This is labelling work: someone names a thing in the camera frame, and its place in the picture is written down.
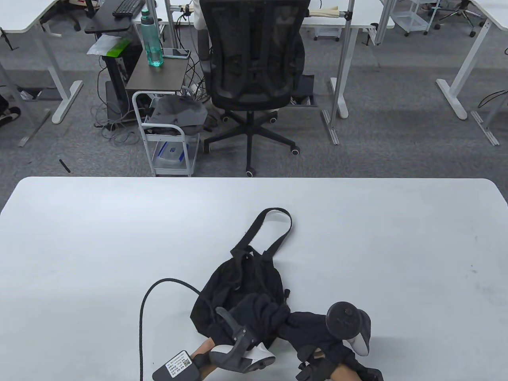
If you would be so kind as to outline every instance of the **label sticker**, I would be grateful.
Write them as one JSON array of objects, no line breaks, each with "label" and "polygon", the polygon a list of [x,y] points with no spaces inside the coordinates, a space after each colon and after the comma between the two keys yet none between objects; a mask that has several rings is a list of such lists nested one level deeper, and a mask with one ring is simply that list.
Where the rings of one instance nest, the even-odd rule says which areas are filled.
[{"label": "label sticker", "polygon": [[189,367],[191,363],[191,358],[187,352],[181,351],[166,363],[166,368],[168,369],[171,378],[175,378],[177,375],[183,372],[185,368]]}]

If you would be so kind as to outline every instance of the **black mesh chair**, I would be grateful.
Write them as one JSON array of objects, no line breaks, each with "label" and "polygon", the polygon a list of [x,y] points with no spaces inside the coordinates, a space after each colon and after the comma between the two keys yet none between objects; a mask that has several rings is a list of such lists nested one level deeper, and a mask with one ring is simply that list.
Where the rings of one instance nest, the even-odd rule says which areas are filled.
[{"label": "black mesh chair", "polygon": [[[450,16],[457,15],[457,16],[464,17],[466,19],[467,23],[469,24],[469,26],[471,27],[471,33],[469,33],[469,36],[470,37],[476,36],[476,32],[474,31],[473,22],[471,21],[469,16],[474,16],[474,17],[478,17],[481,19],[482,15],[478,14],[476,12],[470,11],[468,9],[468,7],[470,5],[471,5],[471,0],[460,0],[460,3],[455,8],[438,7],[437,8],[438,11],[446,11],[446,12],[450,12],[450,14],[446,15],[445,17],[440,18],[437,21],[438,23],[436,25],[434,25],[434,29],[436,29],[436,30],[441,29],[441,24],[439,24],[440,21],[443,21],[444,19],[446,19]],[[432,15],[433,12],[434,12],[433,9],[431,11],[429,11],[429,15]],[[481,21],[480,26],[483,26],[484,23],[485,23],[484,21]]]},{"label": "black mesh chair", "polygon": [[[210,143],[247,135],[246,174],[252,177],[253,135],[286,144],[294,155],[300,153],[294,141],[262,127],[277,120],[277,111],[258,118],[254,112],[290,102],[305,62],[299,29],[309,0],[201,0],[200,5],[208,28],[198,32],[206,91],[214,106],[225,110],[221,119],[239,124],[206,139],[204,152],[210,152]],[[233,111],[245,111],[246,118]]]}]

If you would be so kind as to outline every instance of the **water bottle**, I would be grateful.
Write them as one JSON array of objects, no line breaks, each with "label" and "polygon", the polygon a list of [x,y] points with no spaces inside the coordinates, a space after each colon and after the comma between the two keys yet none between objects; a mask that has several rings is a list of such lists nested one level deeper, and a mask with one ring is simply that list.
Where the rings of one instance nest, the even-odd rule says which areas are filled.
[{"label": "water bottle", "polygon": [[148,63],[152,66],[160,66],[164,63],[162,57],[161,42],[158,38],[158,30],[153,17],[150,16],[148,9],[141,11],[141,34],[143,35],[143,43],[145,44],[146,56]]}]

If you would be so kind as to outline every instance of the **white shirt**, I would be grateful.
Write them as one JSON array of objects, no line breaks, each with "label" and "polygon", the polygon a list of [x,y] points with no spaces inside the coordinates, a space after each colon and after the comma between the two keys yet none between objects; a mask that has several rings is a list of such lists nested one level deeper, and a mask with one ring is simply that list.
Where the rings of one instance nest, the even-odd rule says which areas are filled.
[{"label": "white shirt", "polygon": [[201,6],[199,5],[199,0],[193,0],[194,2],[194,27],[197,30],[205,29],[206,22],[203,17],[203,12],[201,11]]}]

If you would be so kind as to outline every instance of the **black keyboard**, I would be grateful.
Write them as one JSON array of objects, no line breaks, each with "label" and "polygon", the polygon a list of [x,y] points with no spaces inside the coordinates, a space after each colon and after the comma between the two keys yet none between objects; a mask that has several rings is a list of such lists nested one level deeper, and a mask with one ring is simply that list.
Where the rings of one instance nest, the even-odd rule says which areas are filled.
[{"label": "black keyboard", "polygon": [[122,3],[113,11],[115,17],[133,17],[137,16],[145,5],[145,0],[123,0]]}]

